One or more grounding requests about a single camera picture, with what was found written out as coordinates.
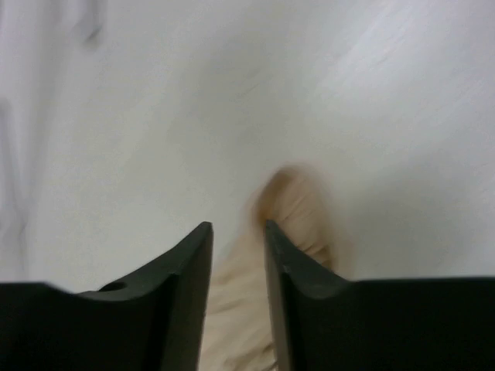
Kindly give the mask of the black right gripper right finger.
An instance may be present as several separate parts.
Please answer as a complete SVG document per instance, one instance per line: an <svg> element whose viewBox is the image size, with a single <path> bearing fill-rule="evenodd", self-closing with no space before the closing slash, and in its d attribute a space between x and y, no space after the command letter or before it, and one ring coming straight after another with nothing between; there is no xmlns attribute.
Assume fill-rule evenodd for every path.
<svg viewBox="0 0 495 371"><path fill-rule="evenodd" d="M281 370L492 370L494 279L348 281L270 226Z"/></svg>

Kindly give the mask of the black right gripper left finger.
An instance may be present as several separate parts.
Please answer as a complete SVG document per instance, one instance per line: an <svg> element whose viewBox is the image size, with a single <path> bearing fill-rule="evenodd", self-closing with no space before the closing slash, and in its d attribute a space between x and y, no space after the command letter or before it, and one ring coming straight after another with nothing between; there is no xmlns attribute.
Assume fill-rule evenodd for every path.
<svg viewBox="0 0 495 371"><path fill-rule="evenodd" d="M203 222L175 247L97 291L1 286L3 370L195 370L212 265Z"/></svg>

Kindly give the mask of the beige drawstring trousers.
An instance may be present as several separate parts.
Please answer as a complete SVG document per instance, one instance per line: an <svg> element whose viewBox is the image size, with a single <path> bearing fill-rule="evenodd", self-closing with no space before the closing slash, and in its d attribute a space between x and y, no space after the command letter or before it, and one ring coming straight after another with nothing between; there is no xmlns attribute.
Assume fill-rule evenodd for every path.
<svg viewBox="0 0 495 371"><path fill-rule="evenodd" d="M281 370L271 305L277 266L269 248L275 226L325 268L336 266L339 236L319 176L287 165L254 194L246 223L210 280L200 370Z"/></svg>

